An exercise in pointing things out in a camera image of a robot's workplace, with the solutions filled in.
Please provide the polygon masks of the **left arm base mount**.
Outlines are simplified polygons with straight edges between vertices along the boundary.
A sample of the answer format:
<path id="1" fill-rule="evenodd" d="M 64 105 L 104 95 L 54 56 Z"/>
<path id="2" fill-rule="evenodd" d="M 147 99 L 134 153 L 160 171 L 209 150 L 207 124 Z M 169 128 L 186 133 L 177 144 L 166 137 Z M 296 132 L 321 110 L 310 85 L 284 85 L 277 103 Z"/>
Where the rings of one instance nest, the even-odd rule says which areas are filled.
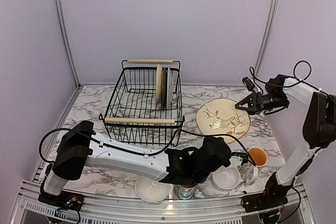
<path id="1" fill-rule="evenodd" d="M 38 196 L 38 201 L 58 208 L 80 211 L 83 203 L 83 195 L 63 190 L 58 196 L 42 192 Z"/>

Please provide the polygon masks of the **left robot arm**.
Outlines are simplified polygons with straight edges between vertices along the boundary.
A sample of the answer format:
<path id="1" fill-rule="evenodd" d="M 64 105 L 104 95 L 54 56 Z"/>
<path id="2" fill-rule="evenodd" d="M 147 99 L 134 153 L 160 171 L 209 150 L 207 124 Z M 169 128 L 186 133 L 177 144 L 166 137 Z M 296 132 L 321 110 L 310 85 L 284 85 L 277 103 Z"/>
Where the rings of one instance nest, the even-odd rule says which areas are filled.
<path id="1" fill-rule="evenodd" d="M 62 189 L 70 180 L 78 180 L 84 167 L 115 169 L 161 183 L 189 185 L 200 184 L 211 172 L 231 164 L 232 151 L 218 137 L 205 137 L 199 148 L 178 150 L 165 147 L 155 151 L 94 133 L 90 121 L 82 121 L 63 131 L 65 134 L 56 159 L 52 161 L 43 184 L 45 196 L 56 206 L 66 202 L 66 193 Z"/>

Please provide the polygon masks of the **black wire dish rack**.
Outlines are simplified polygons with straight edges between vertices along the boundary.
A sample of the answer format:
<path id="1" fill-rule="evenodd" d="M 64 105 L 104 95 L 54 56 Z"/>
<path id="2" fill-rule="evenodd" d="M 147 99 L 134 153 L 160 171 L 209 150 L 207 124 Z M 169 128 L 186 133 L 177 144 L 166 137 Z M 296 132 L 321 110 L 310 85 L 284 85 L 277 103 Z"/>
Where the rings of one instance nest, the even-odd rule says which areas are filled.
<path id="1" fill-rule="evenodd" d="M 164 110 L 156 102 L 157 64 L 173 73 L 173 100 Z M 128 144 L 176 147 L 185 121 L 180 61 L 128 59 L 121 66 L 106 111 L 99 115 L 108 137 Z"/>

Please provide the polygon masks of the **small white bowl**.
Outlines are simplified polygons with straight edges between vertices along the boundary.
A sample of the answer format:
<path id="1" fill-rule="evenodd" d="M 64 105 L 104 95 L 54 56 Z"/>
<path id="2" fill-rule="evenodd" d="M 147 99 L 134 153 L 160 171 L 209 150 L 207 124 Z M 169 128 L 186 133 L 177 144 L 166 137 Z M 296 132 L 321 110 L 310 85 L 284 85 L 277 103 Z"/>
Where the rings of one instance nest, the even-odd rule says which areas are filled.
<path id="1" fill-rule="evenodd" d="M 221 167 L 212 173 L 212 182 L 217 189 L 231 190 L 240 183 L 240 173 L 235 167 Z"/>

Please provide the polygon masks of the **white patterned mug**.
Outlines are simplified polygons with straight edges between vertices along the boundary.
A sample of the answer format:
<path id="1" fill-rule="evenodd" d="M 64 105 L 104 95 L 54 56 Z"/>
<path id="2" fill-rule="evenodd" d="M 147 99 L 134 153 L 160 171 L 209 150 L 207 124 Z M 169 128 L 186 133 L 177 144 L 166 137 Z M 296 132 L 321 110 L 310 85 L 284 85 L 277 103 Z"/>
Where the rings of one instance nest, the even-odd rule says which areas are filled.
<path id="1" fill-rule="evenodd" d="M 248 163 L 238 167 L 238 171 L 246 185 L 252 185 L 257 180 L 261 169 L 267 164 L 268 156 L 264 150 L 256 147 L 250 148 L 248 153 Z"/>

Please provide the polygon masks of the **grey reindeer plate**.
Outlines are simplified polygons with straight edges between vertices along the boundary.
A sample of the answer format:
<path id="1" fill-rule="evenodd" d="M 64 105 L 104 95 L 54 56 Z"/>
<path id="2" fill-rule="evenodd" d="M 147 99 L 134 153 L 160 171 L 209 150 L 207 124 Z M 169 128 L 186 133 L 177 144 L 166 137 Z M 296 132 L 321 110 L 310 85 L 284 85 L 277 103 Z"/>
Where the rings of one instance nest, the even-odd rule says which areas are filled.
<path id="1" fill-rule="evenodd" d="M 168 68 L 163 68 L 163 88 L 162 88 L 162 99 L 161 99 L 161 109 L 166 109 L 167 104 L 167 91 L 168 91 Z"/>

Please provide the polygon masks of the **red and teal plate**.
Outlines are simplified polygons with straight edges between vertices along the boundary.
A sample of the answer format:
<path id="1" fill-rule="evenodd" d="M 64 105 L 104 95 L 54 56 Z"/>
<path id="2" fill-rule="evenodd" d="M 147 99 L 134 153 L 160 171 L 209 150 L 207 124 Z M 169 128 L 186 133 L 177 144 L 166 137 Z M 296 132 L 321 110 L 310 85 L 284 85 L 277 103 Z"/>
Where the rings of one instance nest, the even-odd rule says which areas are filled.
<path id="1" fill-rule="evenodd" d="M 169 108 L 173 100 L 173 73 L 171 68 L 167 69 L 167 97 L 166 106 Z"/>

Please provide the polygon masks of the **blue handled mug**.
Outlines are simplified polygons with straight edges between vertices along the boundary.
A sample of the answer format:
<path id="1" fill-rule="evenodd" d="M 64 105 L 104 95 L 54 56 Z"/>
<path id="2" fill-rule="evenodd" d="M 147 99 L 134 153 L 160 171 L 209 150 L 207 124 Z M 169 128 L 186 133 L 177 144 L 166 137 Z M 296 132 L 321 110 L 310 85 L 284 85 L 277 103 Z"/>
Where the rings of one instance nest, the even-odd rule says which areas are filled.
<path id="1" fill-rule="evenodd" d="M 188 185 L 174 185 L 174 193 L 178 199 L 191 199 L 196 192 L 197 185 L 197 183 Z"/>

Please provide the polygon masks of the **pale yellow round plate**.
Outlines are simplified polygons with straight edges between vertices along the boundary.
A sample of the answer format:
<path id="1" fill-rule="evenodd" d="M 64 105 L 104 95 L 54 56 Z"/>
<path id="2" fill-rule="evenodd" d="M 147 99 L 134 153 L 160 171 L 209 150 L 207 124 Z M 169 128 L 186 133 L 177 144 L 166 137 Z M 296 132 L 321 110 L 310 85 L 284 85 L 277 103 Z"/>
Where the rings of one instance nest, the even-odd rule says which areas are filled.
<path id="1" fill-rule="evenodd" d="M 161 102 L 162 89 L 163 89 L 163 67 L 161 64 L 157 64 L 156 68 L 156 102 Z"/>

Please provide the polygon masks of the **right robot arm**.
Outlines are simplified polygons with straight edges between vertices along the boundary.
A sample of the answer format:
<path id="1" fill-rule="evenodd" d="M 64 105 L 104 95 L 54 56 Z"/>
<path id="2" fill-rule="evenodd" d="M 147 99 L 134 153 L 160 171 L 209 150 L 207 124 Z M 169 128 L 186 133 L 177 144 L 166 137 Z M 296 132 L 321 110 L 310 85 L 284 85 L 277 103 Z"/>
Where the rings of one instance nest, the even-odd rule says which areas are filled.
<path id="1" fill-rule="evenodd" d="M 250 95 L 236 103 L 235 108 L 249 115 L 275 108 L 286 109 L 290 104 L 289 97 L 308 109 L 302 128 L 304 142 L 299 144 L 284 166 L 271 175 L 264 192 L 256 196 L 263 206 L 271 207 L 286 197 L 295 179 L 308 169 L 315 156 L 335 141 L 335 96 L 282 74 L 266 82 L 266 94 L 256 91 L 256 84 L 248 77 L 244 77 L 242 82 Z"/>

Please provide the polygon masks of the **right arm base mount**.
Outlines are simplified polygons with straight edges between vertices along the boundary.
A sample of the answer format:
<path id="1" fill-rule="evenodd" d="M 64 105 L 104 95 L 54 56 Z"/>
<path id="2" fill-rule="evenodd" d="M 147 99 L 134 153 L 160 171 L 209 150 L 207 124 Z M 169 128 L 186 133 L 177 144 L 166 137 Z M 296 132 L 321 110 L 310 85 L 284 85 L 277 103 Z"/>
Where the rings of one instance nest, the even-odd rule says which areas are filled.
<path id="1" fill-rule="evenodd" d="M 287 197 L 270 197 L 266 198 L 263 193 L 245 195 L 241 199 L 241 206 L 246 213 L 262 211 L 270 208 L 279 207 L 288 203 Z"/>

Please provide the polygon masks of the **large white bowl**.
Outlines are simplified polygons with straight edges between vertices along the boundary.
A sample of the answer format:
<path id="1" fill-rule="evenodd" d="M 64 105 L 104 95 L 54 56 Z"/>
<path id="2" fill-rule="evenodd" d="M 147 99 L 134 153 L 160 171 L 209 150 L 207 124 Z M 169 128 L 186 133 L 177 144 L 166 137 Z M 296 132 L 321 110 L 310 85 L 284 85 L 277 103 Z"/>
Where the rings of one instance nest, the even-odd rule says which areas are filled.
<path id="1" fill-rule="evenodd" d="M 169 195 L 171 185 L 140 176 L 134 188 L 140 199 L 150 204 L 158 204 Z"/>

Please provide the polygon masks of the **aluminium frame post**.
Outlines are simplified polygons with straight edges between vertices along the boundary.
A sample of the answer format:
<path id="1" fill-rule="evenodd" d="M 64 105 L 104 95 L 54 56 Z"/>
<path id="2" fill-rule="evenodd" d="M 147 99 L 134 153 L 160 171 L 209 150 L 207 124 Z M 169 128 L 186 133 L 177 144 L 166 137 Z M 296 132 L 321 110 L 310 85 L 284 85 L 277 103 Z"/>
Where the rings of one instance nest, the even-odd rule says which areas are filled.
<path id="1" fill-rule="evenodd" d="M 264 30 L 264 35 L 261 40 L 261 45 L 259 48 L 259 53 L 258 53 L 257 61 L 255 64 L 255 75 L 257 77 L 259 76 L 261 72 L 262 65 L 266 57 L 267 47 L 269 44 L 269 39 L 270 39 L 272 29 L 273 29 L 273 26 L 276 20 L 278 6 L 279 6 L 279 0 L 270 0 L 270 6 L 269 6 L 268 16 L 266 20 L 266 27 Z"/>
<path id="2" fill-rule="evenodd" d="M 77 70 L 75 67 L 75 62 L 72 56 L 71 46 L 70 46 L 67 29 L 66 29 L 66 22 L 64 18 L 63 9 L 62 9 L 62 2 L 61 0 L 54 0 L 54 2 L 55 2 L 56 15 L 57 15 L 57 20 L 58 20 L 61 40 L 64 46 L 66 59 L 67 59 L 69 70 L 70 70 L 70 75 L 71 75 L 75 88 L 79 89 L 81 87 L 81 84 L 78 78 Z"/>

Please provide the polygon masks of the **aluminium front rail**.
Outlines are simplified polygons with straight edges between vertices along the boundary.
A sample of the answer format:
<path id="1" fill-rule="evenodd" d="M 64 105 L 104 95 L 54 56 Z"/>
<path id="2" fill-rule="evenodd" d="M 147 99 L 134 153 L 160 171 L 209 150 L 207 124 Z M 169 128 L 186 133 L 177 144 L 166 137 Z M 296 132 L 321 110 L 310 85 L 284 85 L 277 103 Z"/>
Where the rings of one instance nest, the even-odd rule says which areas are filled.
<path id="1" fill-rule="evenodd" d="M 148 204 L 137 198 L 83 193 L 81 211 L 61 210 L 38 201 L 39 184 L 24 182 L 8 223 L 259 223 L 261 212 L 246 212 L 239 195 L 203 199 L 166 199 Z"/>

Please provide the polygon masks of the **right aluminium frame post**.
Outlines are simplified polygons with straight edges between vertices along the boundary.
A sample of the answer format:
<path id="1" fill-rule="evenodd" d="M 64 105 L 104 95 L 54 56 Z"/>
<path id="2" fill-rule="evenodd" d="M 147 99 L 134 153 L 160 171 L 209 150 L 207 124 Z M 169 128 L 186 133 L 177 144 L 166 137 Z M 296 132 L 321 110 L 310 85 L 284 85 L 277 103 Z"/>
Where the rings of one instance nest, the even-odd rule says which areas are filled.
<path id="1" fill-rule="evenodd" d="M 273 29 L 273 26 L 276 20 L 278 6 L 279 6 L 279 0 L 270 0 L 270 6 L 269 6 L 268 16 L 266 20 L 266 27 L 264 30 L 264 35 L 261 40 L 261 45 L 259 48 L 259 53 L 258 53 L 257 61 L 255 64 L 255 75 L 257 77 L 259 76 L 261 72 L 262 65 L 266 57 L 267 47 L 269 44 L 269 39 L 270 39 L 272 29 Z"/>

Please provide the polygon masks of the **left aluminium frame post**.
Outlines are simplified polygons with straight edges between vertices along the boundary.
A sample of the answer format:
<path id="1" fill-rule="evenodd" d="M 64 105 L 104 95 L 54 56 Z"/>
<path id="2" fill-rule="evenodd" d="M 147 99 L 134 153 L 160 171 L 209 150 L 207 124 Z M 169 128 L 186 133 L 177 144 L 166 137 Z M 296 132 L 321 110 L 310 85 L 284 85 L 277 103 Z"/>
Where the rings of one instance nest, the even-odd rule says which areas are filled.
<path id="1" fill-rule="evenodd" d="M 77 70 L 75 67 L 75 62 L 72 56 L 71 46 L 70 46 L 67 29 L 66 29 L 66 22 L 64 18 L 63 9 L 62 9 L 62 2 L 61 0 L 54 0 L 54 2 L 55 2 L 56 15 L 57 15 L 57 20 L 58 20 L 61 40 L 64 46 L 66 59 L 67 59 L 69 70 L 70 70 L 70 75 L 71 75 L 75 88 L 79 89 L 81 87 L 81 84 L 78 78 Z"/>

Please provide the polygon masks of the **cream bird pattern plate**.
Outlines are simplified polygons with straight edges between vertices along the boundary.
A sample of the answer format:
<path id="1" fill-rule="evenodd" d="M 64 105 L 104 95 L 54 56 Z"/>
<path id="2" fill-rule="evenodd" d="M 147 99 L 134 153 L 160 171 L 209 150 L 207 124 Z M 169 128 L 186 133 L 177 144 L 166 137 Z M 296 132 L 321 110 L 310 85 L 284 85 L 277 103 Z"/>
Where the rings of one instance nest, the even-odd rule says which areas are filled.
<path id="1" fill-rule="evenodd" d="M 250 128 L 249 114 L 235 108 L 236 101 L 214 99 L 205 103 L 196 114 L 196 125 L 203 135 L 217 135 L 227 144 L 243 137 Z"/>

